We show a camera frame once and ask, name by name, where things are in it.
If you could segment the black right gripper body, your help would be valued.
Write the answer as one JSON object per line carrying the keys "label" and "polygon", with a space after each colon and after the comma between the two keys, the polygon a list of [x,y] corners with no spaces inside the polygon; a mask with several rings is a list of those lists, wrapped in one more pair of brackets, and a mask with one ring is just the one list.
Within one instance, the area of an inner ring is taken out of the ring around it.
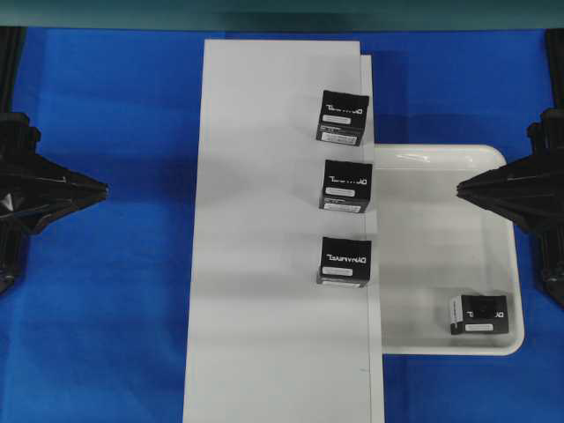
{"label": "black right gripper body", "polygon": [[527,129],[532,154],[524,160],[525,218],[519,226],[540,234],[563,224],[563,109],[549,108]]}

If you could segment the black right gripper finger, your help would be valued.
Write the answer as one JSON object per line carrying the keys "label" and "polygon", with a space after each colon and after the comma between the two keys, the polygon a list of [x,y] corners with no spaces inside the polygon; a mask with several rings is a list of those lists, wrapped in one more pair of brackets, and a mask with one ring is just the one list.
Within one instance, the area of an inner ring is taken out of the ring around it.
{"label": "black right gripper finger", "polygon": [[492,191],[498,194],[530,194],[533,191],[533,156],[529,155],[507,165],[460,182],[456,193]]}
{"label": "black right gripper finger", "polygon": [[518,216],[517,213],[515,213],[514,211],[508,210],[507,208],[504,208],[503,206],[499,206],[496,204],[493,204],[491,202],[488,202],[486,200],[481,200],[479,198],[473,197],[471,195],[468,194],[464,194],[464,193],[460,193],[458,192],[456,194],[457,197],[471,203],[474,204],[476,206],[478,206],[481,209],[493,212],[499,216],[502,216],[503,218],[512,221],[514,224],[518,225],[520,223],[520,217]]}

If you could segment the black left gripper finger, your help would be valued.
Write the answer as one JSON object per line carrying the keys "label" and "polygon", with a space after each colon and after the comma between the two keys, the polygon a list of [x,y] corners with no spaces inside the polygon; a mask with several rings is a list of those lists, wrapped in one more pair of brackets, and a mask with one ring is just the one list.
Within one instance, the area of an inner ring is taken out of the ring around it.
{"label": "black left gripper finger", "polygon": [[108,192],[106,183],[62,167],[40,155],[36,156],[36,177],[42,181],[65,183],[79,189]]}
{"label": "black left gripper finger", "polygon": [[72,198],[53,205],[50,205],[48,210],[41,214],[40,226],[48,226],[49,224],[66,217],[74,212],[82,211],[97,203],[103,202],[108,197],[108,193],[103,191],[101,193],[93,193],[85,197]]}

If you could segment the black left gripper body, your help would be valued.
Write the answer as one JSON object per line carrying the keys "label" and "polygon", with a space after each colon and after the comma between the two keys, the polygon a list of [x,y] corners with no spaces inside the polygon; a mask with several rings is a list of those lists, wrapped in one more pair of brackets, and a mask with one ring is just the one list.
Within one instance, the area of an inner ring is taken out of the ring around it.
{"label": "black left gripper body", "polygon": [[39,181],[33,167],[39,163],[36,147],[41,133],[22,113],[1,114],[1,222],[25,234],[43,230],[41,214],[46,203],[39,199]]}

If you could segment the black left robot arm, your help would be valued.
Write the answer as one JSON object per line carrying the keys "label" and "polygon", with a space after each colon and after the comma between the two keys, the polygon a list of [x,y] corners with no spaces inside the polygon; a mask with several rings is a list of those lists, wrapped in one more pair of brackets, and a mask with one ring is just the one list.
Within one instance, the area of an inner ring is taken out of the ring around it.
{"label": "black left robot arm", "polygon": [[1,28],[1,291],[14,285],[28,238],[74,212],[104,201],[108,185],[37,153],[40,131],[11,111],[26,29]]}

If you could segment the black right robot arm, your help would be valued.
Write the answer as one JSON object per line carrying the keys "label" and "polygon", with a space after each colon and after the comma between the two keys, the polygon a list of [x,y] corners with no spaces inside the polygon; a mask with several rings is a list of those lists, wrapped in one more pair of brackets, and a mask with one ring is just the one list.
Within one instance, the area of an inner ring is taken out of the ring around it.
{"label": "black right robot arm", "polygon": [[563,298],[563,30],[545,32],[554,107],[527,128],[532,153],[460,182],[456,195],[540,239],[541,282]]}

